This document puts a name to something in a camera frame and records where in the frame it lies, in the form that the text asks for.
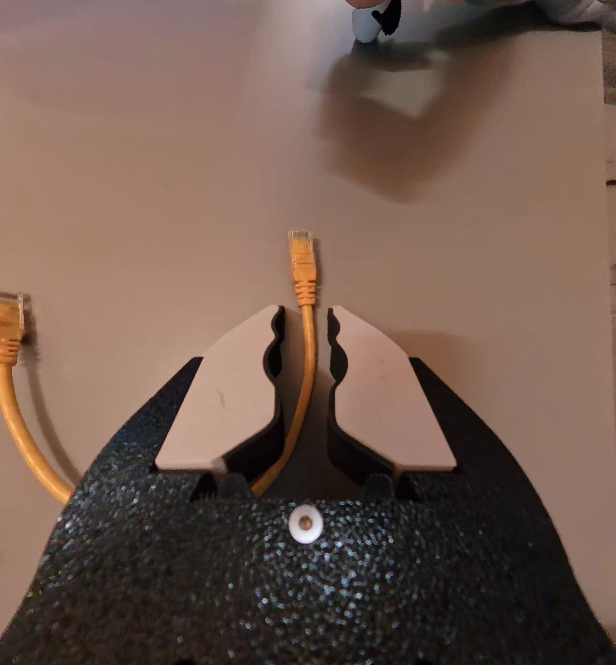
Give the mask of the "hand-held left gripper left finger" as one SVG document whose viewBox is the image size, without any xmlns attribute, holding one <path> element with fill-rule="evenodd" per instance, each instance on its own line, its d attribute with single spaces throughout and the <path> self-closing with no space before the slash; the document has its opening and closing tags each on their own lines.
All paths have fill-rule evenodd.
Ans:
<svg viewBox="0 0 616 665">
<path fill-rule="evenodd" d="M 159 471 L 260 476 L 279 460 L 284 335 L 285 308 L 271 304 L 208 349 L 155 457 Z"/>
</svg>

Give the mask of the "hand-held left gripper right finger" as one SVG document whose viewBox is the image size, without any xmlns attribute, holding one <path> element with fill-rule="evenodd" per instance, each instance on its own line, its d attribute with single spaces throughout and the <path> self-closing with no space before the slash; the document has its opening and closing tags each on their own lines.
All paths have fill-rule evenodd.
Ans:
<svg viewBox="0 0 616 665">
<path fill-rule="evenodd" d="M 409 356 L 342 306 L 328 312 L 327 452 L 349 478 L 450 472 L 455 456 Z"/>
</svg>

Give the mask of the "grey desk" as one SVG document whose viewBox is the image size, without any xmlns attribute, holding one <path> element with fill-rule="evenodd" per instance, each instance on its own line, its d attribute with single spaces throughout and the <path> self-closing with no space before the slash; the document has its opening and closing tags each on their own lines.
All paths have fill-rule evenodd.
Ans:
<svg viewBox="0 0 616 665">
<path fill-rule="evenodd" d="M 534 6 L 0 1 L 0 289 L 77 487 L 0 413 L 0 664 L 616 664 L 599 30 Z M 285 308 L 283 452 L 155 457 Z M 329 309 L 409 356 L 450 472 L 327 452 Z"/>
</svg>

